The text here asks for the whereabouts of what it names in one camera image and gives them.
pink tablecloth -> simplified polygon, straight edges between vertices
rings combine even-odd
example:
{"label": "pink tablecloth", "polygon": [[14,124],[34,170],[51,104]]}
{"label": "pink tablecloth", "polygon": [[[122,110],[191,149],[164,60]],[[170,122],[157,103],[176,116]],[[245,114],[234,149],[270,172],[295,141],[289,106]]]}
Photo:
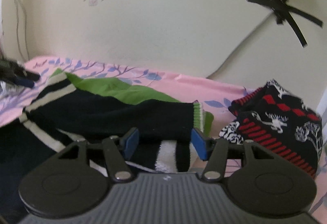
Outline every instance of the pink tablecloth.
{"label": "pink tablecloth", "polygon": [[[204,110],[211,112],[215,117],[211,130],[212,137],[217,136],[219,131],[234,119],[234,116],[227,109],[231,101],[247,95],[247,90],[244,87],[208,79],[70,58],[36,57],[27,62],[26,67],[39,72],[41,80],[32,90],[26,89],[17,97],[8,97],[0,101],[0,126],[21,114],[22,108],[29,105],[39,94],[46,80],[57,68],[82,78],[117,77],[131,85],[151,87],[183,102],[198,100],[203,104]],[[197,161],[194,166],[203,167],[204,164]],[[238,160],[228,160],[226,176],[239,168],[240,162]],[[316,183],[318,193],[310,213],[321,223],[327,224],[327,158],[325,153],[322,154],[319,163]]]}

blue leaf print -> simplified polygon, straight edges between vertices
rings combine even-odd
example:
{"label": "blue leaf print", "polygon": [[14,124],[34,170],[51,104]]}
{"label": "blue leaf print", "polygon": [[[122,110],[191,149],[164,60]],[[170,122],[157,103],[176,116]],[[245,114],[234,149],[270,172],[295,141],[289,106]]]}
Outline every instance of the blue leaf print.
{"label": "blue leaf print", "polygon": [[77,62],[77,64],[75,65],[74,69],[79,68],[79,67],[81,67],[81,66],[82,66],[82,62],[81,62],[81,60],[79,60],[79,61]]}
{"label": "blue leaf print", "polygon": [[125,83],[127,83],[127,84],[130,84],[130,85],[133,84],[133,81],[128,79],[128,78],[118,78],[118,79],[125,82]]}
{"label": "blue leaf print", "polygon": [[248,92],[247,92],[246,88],[244,88],[244,90],[243,90],[243,96],[245,97],[246,95],[248,95]]}
{"label": "blue leaf print", "polygon": [[207,100],[207,101],[205,101],[205,103],[208,104],[209,106],[215,107],[215,108],[224,108],[225,107],[219,101],[215,101],[215,100]]}
{"label": "blue leaf print", "polygon": [[231,105],[231,102],[227,98],[224,98],[224,104],[226,105],[226,108],[228,108]]}
{"label": "blue leaf print", "polygon": [[49,71],[49,69],[47,68],[47,69],[45,69],[45,70],[43,70],[42,71],[42,73],[40,74],[40,76],[43,76],[46,72],[48,72]]}
{"label": "blue leaf print", "polygon": [[150,74],[148,74],[146,76],[146,79],[149,79],[149,80],[161,80],[161,76],[159,76],[156,73],[150,73]]}
{"label": "blue leaf print", "polygon": [[106,77],[107,73],[104,74],[98,74],[95,78],[104,78]]}

beige wall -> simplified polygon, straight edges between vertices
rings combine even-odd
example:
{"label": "beige wall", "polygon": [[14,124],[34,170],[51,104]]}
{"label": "beige wall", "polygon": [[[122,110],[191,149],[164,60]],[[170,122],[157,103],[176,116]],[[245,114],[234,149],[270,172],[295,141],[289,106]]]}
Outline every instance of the beige wall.
{"label": "beige wall", "polygon": [[[142,8],[142,0],[99,0],[94,7],[89,7],[88,1],[24,0],[28,15],[28,48],[32,56],[71,56],[205,77],[220,67],[228,54],[239,45],[224,66],[211,76],[212,79],[255,88],[275,78],[285,88],[303,97],[313,108],[318,105],[327,86],[326,27],[321,29],[302,18],[294,17],[308,41],[305,49],[288,24],[277,26],[273,18],[268,19],[242,42],[269,14],[263,7],[246,3],[245,0],[195,0],[200,6],[209,4],[212,8],[204,15],[205,7],[197,8],[194,4],[188,9],[198,15],[195,16],[200,18],[200,23],[197,24],[196,19],[185,19],[189,24],[195,24],[187,29],[183,29],[183,17],[187,17],[188,10],[184,11],[183,8],[180,8],[182,15],[174,9],[176,16],[171,15],[169,7],[165,8],[165,14],[159,16],[161,20],[152,18],[152,14],[139,15],[133,9],[137,5],[140,13],[148,9],[155,13],[155,2],[160,3],[161,0],[152,0],[146,9]],[[176,2],[187,5],[188,1],[194,0],[164,1],[172,5]],[[221,8],[224,4],[232,7]],[[290,4],[327,22],[327,0],[290,0]],[[5,52],[10,57],[19,58],[13,0],[4,0],[3,11]],[[209,18],[210,25],[206,27],[211,34],[206,34],[205,30],[197,34],[196,28],[203,29],[207,25],[205,17],[212,13],[215,19]],[[176,24],[172,22],[174,18],[180,22],[177,24],[177,27],[181,26],[178,32],[177,27],[174,27]],[[155,26],[166,19],[170,21],[164,27]],[[128,20],[146,20],[151,25],[139,26]],[[242,25],[235,27],[239,22],[243,22]],[[159,33],[160,28],[167,31],[162,35]],[[133,30],[132,34],[125,33],[128,29]],[[19,35],[24,48],[22,26]],[[189,48],[187,42],[191,43],[192,48]],[[153,52],[148,43],[157,45],[158,53]]]}

silver screw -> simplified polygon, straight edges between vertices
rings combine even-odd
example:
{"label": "silver screw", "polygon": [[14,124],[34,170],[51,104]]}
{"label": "silver screw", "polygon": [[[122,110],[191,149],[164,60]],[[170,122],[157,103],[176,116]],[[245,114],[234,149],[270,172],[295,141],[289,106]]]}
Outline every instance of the silver screw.
{"label": "silver screw", "polygon": [[115,174],[117,180],[128,180],[132,175],[128,171],[118,171]]}
{"label": "silver screw", "polygon": [[217,180],[218,178],[220,178],[220,173],[217,171],[207,171],[204,174],[205,178],[208,180]]}

pink bedsheet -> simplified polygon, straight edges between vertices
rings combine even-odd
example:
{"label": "pink bedsheet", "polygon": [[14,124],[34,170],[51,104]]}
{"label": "pink bedsheet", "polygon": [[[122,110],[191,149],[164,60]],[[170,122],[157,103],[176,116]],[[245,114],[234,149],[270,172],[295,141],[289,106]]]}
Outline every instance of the pink bedsheet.
{"label": "pink bedsheet", "polygon": [[[0,101],[0,126],[9,123],[21,114],[23,107],[29,105],[39,94],[49,76],[57,68],[82,78],[117,77],[131,85],[151,87],[182,102],[198,100],[203,104],[204,110],[211,112],[215,117],[211,130],[212,137],[217,136],[219,131],[234,119],[227,109],[231,101],[247,95],[244,87],[209,79],[70,58],[36,57],[27,62],[25,66],[27,69],[39,72],[41,80],[32,90],[26,89],[19,96],[8,97]],[[203,168],[203,166],[204,163],[199,160],[194,164],[194,167]],[[239,168],[238,160],[228,160],[226,176]],[[310,213],[321,223],[327,224],[327,157],[324,152],[320,159],[316,183],[318,192]]]}

